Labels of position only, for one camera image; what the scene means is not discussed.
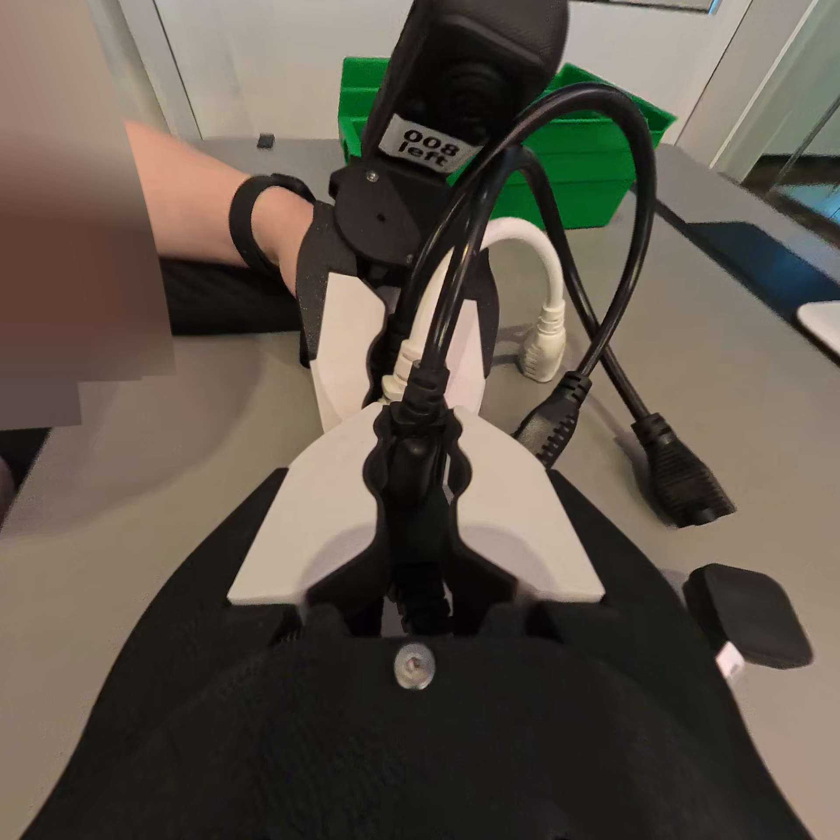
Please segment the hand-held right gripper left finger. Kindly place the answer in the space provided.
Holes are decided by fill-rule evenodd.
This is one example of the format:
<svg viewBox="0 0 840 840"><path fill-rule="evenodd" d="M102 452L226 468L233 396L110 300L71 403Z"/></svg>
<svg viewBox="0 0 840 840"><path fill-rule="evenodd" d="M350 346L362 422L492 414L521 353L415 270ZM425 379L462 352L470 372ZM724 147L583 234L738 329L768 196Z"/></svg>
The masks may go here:
<svg viewBox="0 0 840 840"><path fill-rule="evenodd" d="M233 606L367 606L388 587L381 499L364 465L379 444L374 403L290 465L227 593Z"/></svg>

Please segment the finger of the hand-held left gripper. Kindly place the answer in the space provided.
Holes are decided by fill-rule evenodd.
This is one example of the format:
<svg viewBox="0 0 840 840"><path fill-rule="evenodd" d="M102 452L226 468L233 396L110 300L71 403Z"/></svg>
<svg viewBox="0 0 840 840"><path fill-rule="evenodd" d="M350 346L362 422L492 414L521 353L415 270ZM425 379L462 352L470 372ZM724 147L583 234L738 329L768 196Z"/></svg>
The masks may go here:
<svg viewBox="0 0 840 840"><path fill-rule="evenodd" d="M388 315L385 300L362 279L330 272L315 359L310 363L322 431L358 414L373 386L369 362Z"/></svg>
<svg viewBox="0 0 840 840"><path fill-rule="evenodd" d="M446 405L479 415L487 387L480 319L475 301L465 299L458 315L446 365Z"/></svg>

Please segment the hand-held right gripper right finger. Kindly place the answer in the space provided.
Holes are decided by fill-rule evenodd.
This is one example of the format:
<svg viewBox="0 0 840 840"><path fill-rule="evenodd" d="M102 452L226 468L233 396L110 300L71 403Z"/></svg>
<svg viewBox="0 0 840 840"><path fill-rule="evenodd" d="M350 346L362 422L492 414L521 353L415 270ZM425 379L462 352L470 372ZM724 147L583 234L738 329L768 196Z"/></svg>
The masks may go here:
<svg viewBox="0 0 840 840"><path fill-rule="evenodd" d="M597 603L605 590L546 468L517 440L462 406L458 452L469 478L455 491L465 546L538 600Z"/></svg>

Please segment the black power strip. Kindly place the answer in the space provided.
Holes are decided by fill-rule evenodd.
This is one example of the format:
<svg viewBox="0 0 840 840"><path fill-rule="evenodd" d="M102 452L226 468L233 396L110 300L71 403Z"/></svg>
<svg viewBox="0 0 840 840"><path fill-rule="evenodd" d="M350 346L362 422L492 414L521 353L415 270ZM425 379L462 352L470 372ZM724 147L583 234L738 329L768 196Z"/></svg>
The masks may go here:
<svg viewBox="0 0 840 840"><path fill-rule="evenodd" d="M385 519L394 575L440 575L448 551L447 491L433 488L413 507L387 497Z"/></svg>

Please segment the person's left forearm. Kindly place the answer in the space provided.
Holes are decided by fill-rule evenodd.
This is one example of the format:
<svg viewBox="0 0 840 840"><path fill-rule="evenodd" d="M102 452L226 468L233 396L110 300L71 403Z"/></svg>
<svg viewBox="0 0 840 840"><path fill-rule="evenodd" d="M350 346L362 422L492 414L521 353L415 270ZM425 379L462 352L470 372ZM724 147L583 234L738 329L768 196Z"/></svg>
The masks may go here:
<svg viewBox="0 0 840 840"><path fill-rule="evenodd" d="M249 176L140 122L125 121L159 257L244 267L229 211Z"/></svg>

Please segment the person's left hand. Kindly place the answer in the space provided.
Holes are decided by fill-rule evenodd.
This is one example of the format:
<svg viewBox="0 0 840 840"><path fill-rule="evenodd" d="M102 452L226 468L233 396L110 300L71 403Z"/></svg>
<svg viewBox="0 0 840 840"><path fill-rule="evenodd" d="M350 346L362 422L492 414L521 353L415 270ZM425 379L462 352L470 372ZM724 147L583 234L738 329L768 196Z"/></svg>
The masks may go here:
<svg viewBox="0 0 840 840"><path fill-rule="evenodd" d="M251 214L255 243L269 263L278 268L293 295L297 293L298 258L313 215L313 203L280 186L262 192Z"/></svg>

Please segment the green plastic bin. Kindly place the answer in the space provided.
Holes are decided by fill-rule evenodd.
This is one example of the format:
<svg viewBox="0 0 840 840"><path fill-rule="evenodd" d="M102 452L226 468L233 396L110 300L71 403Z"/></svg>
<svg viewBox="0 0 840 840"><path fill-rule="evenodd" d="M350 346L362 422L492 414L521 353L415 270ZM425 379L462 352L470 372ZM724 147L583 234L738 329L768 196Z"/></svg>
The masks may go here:
<svg viewBox="0 0 840 840"><path fill-rule="evenodd" d="M361 137L389 59L343 59L338 125L345 162L361 153ZM603 82L588 70L564 63L546 93L582 82ZM656 149L677 117L628 94L644 115ZM549 177L566 230L608 225L635 183L634 161L621 130L594 112L573 112L555 119L525 144L539 158ZM544 230L538 206L522 173L511 175L499 194L491 219L519 217Z"/></svg>

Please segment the instruction sign on white stand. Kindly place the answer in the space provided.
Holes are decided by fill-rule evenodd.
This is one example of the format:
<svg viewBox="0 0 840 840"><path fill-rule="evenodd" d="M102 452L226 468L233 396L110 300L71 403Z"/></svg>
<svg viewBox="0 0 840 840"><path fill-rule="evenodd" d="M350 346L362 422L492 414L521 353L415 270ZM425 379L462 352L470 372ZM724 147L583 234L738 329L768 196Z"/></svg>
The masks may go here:
<svg viewBox="0 0 840 840"><path fill-rule="evenodd" d="M795 317L803 332L839 360L839 300L807 302L798 307Z"/></svg>

